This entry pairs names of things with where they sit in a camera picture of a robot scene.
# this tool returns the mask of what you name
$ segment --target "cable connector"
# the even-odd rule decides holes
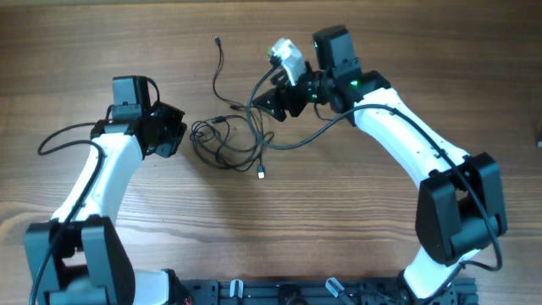
[[[259,179],[265,178],[265,168],[261,164],[257,166],[257,177]]]
[[[275,68],[278,68],[278,67],[280,66],[280,64],[282,64],[282,58],[280,58],[280,57],[277,56],[277,55],[270,54],[270,55],[269,55],[269,62],[270,62],[271,65],[273,65]]]
[[[218,117],[214,117],[213,119],[211,119],[211,123],[213,124],[222,123],[225,121],[226,121],[226,117],[224,117],[223,115],[219,115]]]

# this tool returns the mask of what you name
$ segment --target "electrical wire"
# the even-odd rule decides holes
[[[277,69],[277,66],[275,65],[273,68],[271,68],[263,77],[262,79],[254,86],[252,89],[251,95],[248,98],[248,103],[246,105],[246,117],[247,117],[247,124],[249,129],[251,130],[252,134],[257,138],[257,141],[259,141],[262,145],[265,147],[273,148],[276,150],[289,150],[289,149],[295,149],[298,147],[301,147],[303,145],[306,145],[322,135],[326,130],[328,130],[331,126],[333,126],[338,121],[344,119],[347,115],[352,114],[358,110],[364,110],[364,109],[384,109],[390,112],[390,115],[397,115],[400,118],[404,119],[412,128],[414,128],[425,140],[437,151],[437,153],[450,165],[451,171],[454,173],[454,175],[459,179],[461,186],[467,190],[469,196],[472,198],[474,205],[476,206],[476,209],[478,210],[478,213],[482,217],[485,223],[485,227],[489,233],[489,238],[491,240],[491,244],[493,245],[494,251],[495,251],[495,260],[496,264],[495,266],[489,266],[485,263],[480,263],[473,260],[465,260],[460,262],[456,269],[450,274],[450,276],[446,279],[445,283],[443,283],[440,288],[429,298],[429,301],[426,303],[430,303],[431,300],[434,300],[437,296],[439,296],[446,288],[447,286],[453,281],[453,279],[456,277],[456,275],[461,271],[461,269],[465,268],[467,265],[473,265],[476,267],[479,267],[484,270],[488,271],[498,271],[502,268],[502,251],[501,246],[499,245],[499,242],[497,241],[497,236],[495,234],[495,230],[493,229],[487,212],[484,209],[484,206],[482,202],[480,201],[478,195],[474,191],[473,187],[470,185],[470,183],[467,181],[467,178],[465,175],[457,168],[456,164],[448,157],[446,151],[442,149],[432,138],[425,132],[425,130],[420,127],[416,122],[414,122],[411,118],[409,118],[407,115],[399,111],[397,108],[392,108],[385,105],[379,105],[379,104],[365,104],[361,106],[357,106],[355,108],[352,108],[342,114],[339,114],[335,116],[326,126],[324,126],[322,129],[315,132],[312,136],[309,136],[307,139],[300,141],[296,144],[290,144],[290,145],[277,145],[270,142],[263,141],[262,134],[258,132],[254,128],[254,125],[252,123],[252,102],[254,99],[254,96],[256,95],[257,90],[262,85],[262,83]]]
[[[213,76],[213,93],[221,101],[228,103],[231,109],[241,110],[245,107],[244,104],[222,97],[216,90],[216,81],[222,68],[224,67],[224,51],[222,49],[222,43],[220,38],[215,37],[215,42],[218,46],[218,67]],[[263,135],[265,142],[272,141],[274,133],[272,131],[265,132],[263,130],[263,113],[259,108],[257,109],[257,115],[251,113],[251,120],[257,122],[256,128],[258,133]],[[246,118],[239,114],[220,115],[211,119],[198,120],[192,124],[190,140],[192,148],[196,155],[203,161],[203,163],[214,167],[215,169],[232,169],[238,172],[246,172],[254,163],[258,162],[259,166],[263,166],[263,151],[265,146],[259,144],[257,139],[254,139],[254,144],[247,148],[234,147],[228,143],[231,137],[231,125],[232,119],[242,119],[246,122]],[[225,125],[225,133],[222,134],[217,125]],[[211,148],[211,143],[215,142],[218,147]],[[246,158],[236,162],[230,160],[226,155],[227,151],[233,153],[248,154]]]
[[[320,112],[318,111],[318,104],[317,103],[314,103],[314,113],[316,114],[316,117],[323,120],[323,121],[331,121],[331,119],[326,119],[326,118],[322,118],[322,116],[320,115]]]
[[[51,141],[51,139],[53,139],[55,136],[58,136],[59,134],[65,132],[67,130],[72,130],[74,128],[79,128],[79,127],[84,127],[84,126],[94,126],[95,124],[96,123],[76,124],[76,125],[71,125],[71,126],[63,128],[61,130],[55,131],[50,136],[45,138],[45,140],[43,140],[43,142],[37,148],[37,153],[40,156],[46,156],[46,155],[48,155],[50,153],[54,153],[54,152],[57,152],[59,150],[65,149],[66,147],[72,147],[72,146],[75,146],[75,145],[86,144],[86,145],[91,145],[94,148],[96,148],[97,151],[98,151],[98,155],[97,155],[96,166],[95,166],[94,170],[92,171],[91,178],[88,180],[88,182],[86,182],[86,185],[83,188],[83,191],[81,192],[81,194],[79,195],[79,198],[77,198],[77,200],[75,201],[75,204],[72,207],[71,211],[69,211],[68,216],[66,216],[66,219],[64,220],[64,222],[58,227],[58,230],[55,233],[55,235],[53,237],[53,240],[49,243],[49,248],[47,249],[44,258],[41,261],[41,264],[40,264],[40,266],[39,266],[39,268],[37,270],[37,273],[36,273],[36,278],[34,279],[34,283],[32,285],[32,290],[30,292],[30,298],[29,298],[29,302],[28,302],[30,305],[34,305],[36,303],[37,292],[38,292],[38,289],[39,289],[39,286],[40,286],[41,278],[43,276],[43,272],[45,271],[45,268],[47,266],[49,258],[51,258],[51,256],[54,255],[56,253],[56,251],[58,250],[60,242],[62,241],[63,233],[66,230],[66,228],[68,227],[69,222],[72,220],[72,218],[79,212],[80,208],[83,206],[83,202],[85,201],[86,195],[88,194],[88,192],[92,188],[92,185],[96,181],[98,173],[102,169],[103,160],[105,159],[105,152],[103,151],[102,147],[100,147],[98,144],[96,144],[95,142],[90,141],[90,140],[71,141],[71,142],[59,145],[57,147],[51,148],[51,149],[46,150],[46,151],[43,151],[43,148],[45,147],[45,145],[49,141]]]
[[[224,67],[224,51],[222,50],[222,42],[220,41],[220,38],[218,36],[214,37],[214,41],[216,42],[216,44],[218,46],[218,56],[219,56],[218,67],[217,67],[217,70],[214,72],[214,76],[213,76],[213,92],[214,92],[214,95],[216,97],[218,97],[218,99],[222,100],[223,102],[228,103],[230,105],[230,107],[232,109],[234,109],[234,110],[244,108],[245,105],[243,103],[236,102],[236,101],[231,100],[229,98],[222,97],[217,92],[217,88],[216,88],[217,78],[218,78],[218,75],[220,75],[220,72],[222,72],[222,68]]]
[[[105,120],[106,121],[109,121],[109,115],[111,114],[111,108],[112,107],[113,107],[113,105],[109,105],[108,110],[105,112]]]
[[[154,87],[154,90],[156,91],[156,102],[160,102],[160,91],[158,90],[158,85],[156,84],[156,81],[154,81],[150,77],[147,77],[147,81]]]

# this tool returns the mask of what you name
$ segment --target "black mounting rail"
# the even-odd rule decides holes
[[[181,284],[192,296],[194,305],[344,305],[325,287],[324,281],[246,282],[231,297],[232,282],[217,280],[182,280]],[[356,305],[390,305],[412,303],[399,300],[397,278],[367,278],[360,281],[341,281],[344,293]],[[292,295],[282,297],[285,291]],[[455,279],[450,287],[430,304],[474,305],[478,294],[474,279]]]

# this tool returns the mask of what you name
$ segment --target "black bracket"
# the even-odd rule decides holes
[[[495,160],[487,153],[467,157],[458,169],[482,201],[495,234],[508,229],[502,195],[501,174]],[[428,255],[437,263],[450,266],[463,254],[483,249],[490,243],[485,222],[475,208],[470,194],[461,200],[462,189],[450,170],[430,173],[420,183],[416,234]]]
[[[219,287],[217,280],[181,280],[180,284],[190,293],[192,302],[189,304],[219,305]]]
[[[254,105],[264,110],[279,122],[286,119],[285,103],[277,89],[271,89],[254,100]]]
[[[32,224],[25,234],[26,258],[32,279],[49,248],[59,222]],[[75,250],[85,251],[86,266],[65,266]],[[91,216],[68,224],[62,246],[43,272],[39,304],[126,304],[136,293],[134,270],[109,217]]]
[[[112,119],[97,121],[91,138],[124,132],[137,137],[143,158],[153,153],[164,158],[175,154],[186,132],[185,113],[160,101],[151,106],[148,81],[145,76],[113,78]]]

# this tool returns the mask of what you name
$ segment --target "wooden table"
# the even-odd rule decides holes
[[[542,7],[528,2],[185,3],[0,11],[0,303],[24,303],[27,226],[64,201],[88,147],[41,158],[51,132],[100,119],[116,75],[147,75],[191,124],[228,114],[218,90],[245,101],[268,69],[267,49],[292,39],[316,65],[311,34],[344,24],[365,70],[377,69],[444,138],[501,167],[509,231],[505,267],[468,268],[484,304],[542,296]],[[332,115],[322,109],[323,115]],[[276,142],[324,122],[306,110]],[[238,132],[246,132],[239,125]],[[61,141],[88,137],[77,130]],[[267,151],[267,178],[211,169],[188,135],[175,156],[146,158],[128,187],[117,230],[138,269],[182,279],[395,276],[414,257],[418,192],[378,143],[346,122],[293,151]],[[493,263],[492,250],[479,259]]]

